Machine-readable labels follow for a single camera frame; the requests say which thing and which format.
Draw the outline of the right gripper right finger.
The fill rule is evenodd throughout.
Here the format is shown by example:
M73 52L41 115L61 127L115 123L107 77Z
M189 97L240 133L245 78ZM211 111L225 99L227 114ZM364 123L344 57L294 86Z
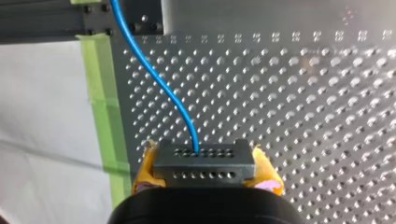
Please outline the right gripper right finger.
M252 149L252 157L255 161L255 176L244 182L247 188L262 189L281 196L284 192L284 181L276 171L260 144Z

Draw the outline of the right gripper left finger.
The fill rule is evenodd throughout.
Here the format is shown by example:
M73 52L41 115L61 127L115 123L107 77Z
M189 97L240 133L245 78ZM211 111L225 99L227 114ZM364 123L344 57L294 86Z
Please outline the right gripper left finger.
M153 174L153 164L159 147L152 140L148 140L148 146L144 150L143 160L132 185L132 194L145 189L165 188L163 179L156 179Z

